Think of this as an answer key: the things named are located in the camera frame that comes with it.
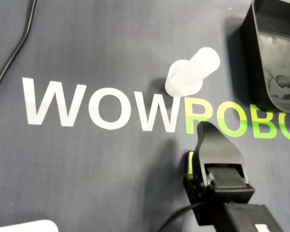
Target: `black wire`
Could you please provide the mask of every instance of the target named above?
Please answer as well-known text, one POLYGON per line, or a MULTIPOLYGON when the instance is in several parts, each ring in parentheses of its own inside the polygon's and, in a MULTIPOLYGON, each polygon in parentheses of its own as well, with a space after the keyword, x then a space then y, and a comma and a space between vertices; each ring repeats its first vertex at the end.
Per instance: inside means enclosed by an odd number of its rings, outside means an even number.
POLYGON ((34 14, 36 3, 37 3, 37 0, 30 0, 27 20, 26 20, 26 26, 25 26, 23 35, 20 38, 16 47, 14 48, 13 52, 10 54, 9 58, 6 60, 4 66, 0 70, 0 84, 1 84, 2 80, 4 79, 6 72, 10 68, 11 64, 13 63, 14 59, 16 58, 16 56, 18 55, 19 51, 21 50, 21 48, 23 47, 23 45, 25 44, 25 42, 28 38, 30 29, 31 29, 31 25, 32 25, 32 19, 33 19, 33 14, 34 14))
POLYGON ((186 212, 188 212, 191 209, 194 209, 196 207, 198 207, 199 205, 201 205, 202 203, 197 203, 197 204, 191 204, 188 206, 185 206, 179 210, 177 210, 176 212, 174 212, 171 216, 169 216, 164 223, 162 224, 162 226, 160 227, 160 229, 158 230, 158 232, 163 232, 165 231, 174 221, 176 221, 179 217, 181 217, 183 214, 185 214, 186 212))

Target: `yellow-green part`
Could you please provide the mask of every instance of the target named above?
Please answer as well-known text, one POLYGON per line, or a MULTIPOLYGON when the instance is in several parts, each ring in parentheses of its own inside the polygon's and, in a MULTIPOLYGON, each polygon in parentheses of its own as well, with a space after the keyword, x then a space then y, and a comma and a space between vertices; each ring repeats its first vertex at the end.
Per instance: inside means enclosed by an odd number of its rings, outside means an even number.
POLYGON ((192 156, 193 156, 193 151, 190 151, 188 155, 188 179, 193 179, 192 156))

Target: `white object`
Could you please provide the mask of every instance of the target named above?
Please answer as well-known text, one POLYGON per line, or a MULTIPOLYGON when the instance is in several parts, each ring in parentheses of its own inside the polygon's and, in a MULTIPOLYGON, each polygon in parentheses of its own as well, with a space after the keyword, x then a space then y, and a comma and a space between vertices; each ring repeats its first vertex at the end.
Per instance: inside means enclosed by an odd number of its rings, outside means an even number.
POLYGON ((257 228, 258 232, 270 232, 269 228, 265 224, 256 224, 255 227, 257 228))
POLYGON ((210 47, 203 47, 189 61, 178 60, 171 65, 165 90, 172 97, 195 94, 201 89, 203 79, 219 66, 217 52, 210 47))
POLYGON ((58 232, 58 227, 53 221, 40 220, 0 227, 0 232, 58 232))

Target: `black container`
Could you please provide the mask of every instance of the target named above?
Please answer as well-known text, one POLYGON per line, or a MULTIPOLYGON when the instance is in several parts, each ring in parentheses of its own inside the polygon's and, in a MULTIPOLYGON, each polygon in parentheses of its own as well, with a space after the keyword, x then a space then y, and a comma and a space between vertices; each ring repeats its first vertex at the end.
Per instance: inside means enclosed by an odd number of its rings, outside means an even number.
POLYGON ((254 0, 241 27, 253 102, 290 113, 290 3, 254 0))

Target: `black bracket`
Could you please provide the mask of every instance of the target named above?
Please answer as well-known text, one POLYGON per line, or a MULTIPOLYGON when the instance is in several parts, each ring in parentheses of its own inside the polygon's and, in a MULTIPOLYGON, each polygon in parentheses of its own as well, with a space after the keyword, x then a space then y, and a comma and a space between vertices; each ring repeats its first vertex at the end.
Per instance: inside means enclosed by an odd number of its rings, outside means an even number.
POLYGON ((188 153, 184 187, 200 226, 217 232, 283 232, 264 205, 247 204, 254 193, 240 151, 211 123, 200 122, 198 144, 188 153))

